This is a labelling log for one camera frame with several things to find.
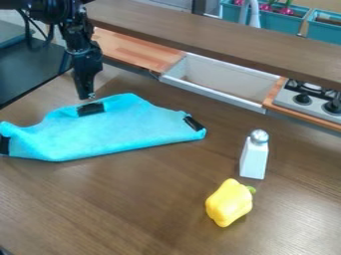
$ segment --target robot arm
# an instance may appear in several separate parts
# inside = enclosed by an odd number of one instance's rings
[[[94,78],[103,70],[102,51],[92,41],[94,27],[89,22],[85,4],[93,0],[1,0],[0,9],[19,10],[23,18],[32,18],[58,26],[72,55],[74,80],[81,100],[92,98]]]

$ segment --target wooden shelf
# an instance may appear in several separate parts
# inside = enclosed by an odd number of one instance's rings
[[[96,40],[110,60],[144,68],[160,75],[178,62],[184,52],[119,33],[96,28]]]
[[[97,26],[229,63],[341,89],[341,48],[130,0],[88,5]]]

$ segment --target teal bin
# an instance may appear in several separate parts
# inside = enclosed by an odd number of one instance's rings
[[[316,21],[317,17],[341,22],[341,14],[314,9],[308,17],[307,38],[341,45],[341,26]]]
[[[234,0],[221,0],[220,5],[222,9],[222,19],[230,22],[239,22],[239,14],[241,7],[233,4]],[[250,12],[248,12],[246,18],[246,24],[249,23]]]
[[[231,22],[239,21],[240,14],[240,6],[233,4],[234,0],[222,0],[221,10],[222,10],[222,19]],[[259,1],[259,5],[265,3],[264,1]],[[284,3],[276,3],[272,5],[274,9],[281,9],[285,6]],[[260,11],[260,24],[261,28],[275,30],[278,32],[297,35],[299,34],[303,21],[308,15],[310,11],[307,7],[301,7],[297,5],[291,5],[290,8],[297,14],[301,16],[288,16],[274,12],[265,12]],[[250,20],[250,11],[247,15],[247,24]]]
[[[285,7],[284,3],[275,3],[272,5],[273,9],[282,9]],[[264,29],[275,30],[278,32],[297,35],[301,31],[303,21],[306,19],[308,12],[310,11],[307,7],[301,7],[297,5],[290,5],[290,9],[295,14],[299,14],[300,17],[283,15],[280,13],[260,11],[260,24]]]

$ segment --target blue towel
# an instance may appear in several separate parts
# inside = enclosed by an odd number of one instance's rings
[[[195,121],[186,122],[192,120],[190,115],[153,106],[134,94],[116,95],[86,106],[57,109],[32,127],[1,123],[0,153],[67,161],[203,139],[206,134],[205,128],[195,128]]]

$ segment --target salt shaker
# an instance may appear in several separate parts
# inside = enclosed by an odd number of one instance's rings
[[[269,154],[268,141],[269,134],[262,129],[254,130],[246,139],[239,162],[240,176],[264,179]]]

